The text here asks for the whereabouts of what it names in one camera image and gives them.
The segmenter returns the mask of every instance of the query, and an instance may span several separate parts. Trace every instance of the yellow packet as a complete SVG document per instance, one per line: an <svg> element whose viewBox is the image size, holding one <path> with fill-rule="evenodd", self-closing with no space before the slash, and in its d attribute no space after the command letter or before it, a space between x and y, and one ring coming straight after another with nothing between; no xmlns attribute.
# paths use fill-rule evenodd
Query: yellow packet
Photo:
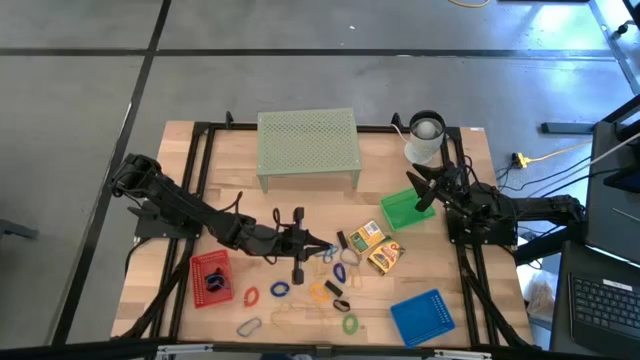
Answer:
<svg viewBox="0 0 640 360"><path fill-rule="evenodd" d="M380 241L384 240L384 238L384 233L382 233L378 224L373 220L359 227L358 230L349 235L351 245L353 245L353 248L360 255Z"/></svg>
<svg viewBox="0 0 640 360"><path fill-rule="evenodd" d="M397 241L387 238L367 258L367 262L376 269L380 275L385 275L398 262L405 249Z"/></svg>

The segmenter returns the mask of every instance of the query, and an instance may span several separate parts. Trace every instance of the blue tray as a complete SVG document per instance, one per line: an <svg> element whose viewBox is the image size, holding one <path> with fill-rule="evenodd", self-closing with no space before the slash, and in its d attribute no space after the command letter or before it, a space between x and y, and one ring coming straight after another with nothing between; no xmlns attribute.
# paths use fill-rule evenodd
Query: blue tray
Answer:
<svg viewBox="0 0 640 360"><path fill-rule="evenodd" d="M416 347L456 327L437 289L393 305L391 315L408 348Z"/></svg>

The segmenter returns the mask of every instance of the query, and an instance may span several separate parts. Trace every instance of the gray floor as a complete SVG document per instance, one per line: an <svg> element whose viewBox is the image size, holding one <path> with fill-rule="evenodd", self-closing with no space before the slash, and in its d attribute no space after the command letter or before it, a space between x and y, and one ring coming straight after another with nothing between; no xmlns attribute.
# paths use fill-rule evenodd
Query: gray floor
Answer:
<svg viewBox="0 0 640 360"><path fill-rule="evenodd" d="M160 3L4 1L0 47L145 48ZM626 15L609 3L598 1L617 28ZM160 47L601 50L600 25L584 4L190 0L174 1ZM620 40L634 70L639 38L632 28ZM0 57L0 218L41 231L0 242L0 348L46 341L141 62ZM221 121L226 110L253 122L258 111L353 107L359 123L387 124L396 111L433 109L451 125L485 127L497 169L514 151L535 157L585 140L543 136L541 122L595 122L632 95L610 59L157 57L128 151L155 154L167 120ZM509 184L588 153L514 171ZM584 198L584 185L571 193ZM128 205L108 211L70 341L109 336L135 225Z"/></svg>

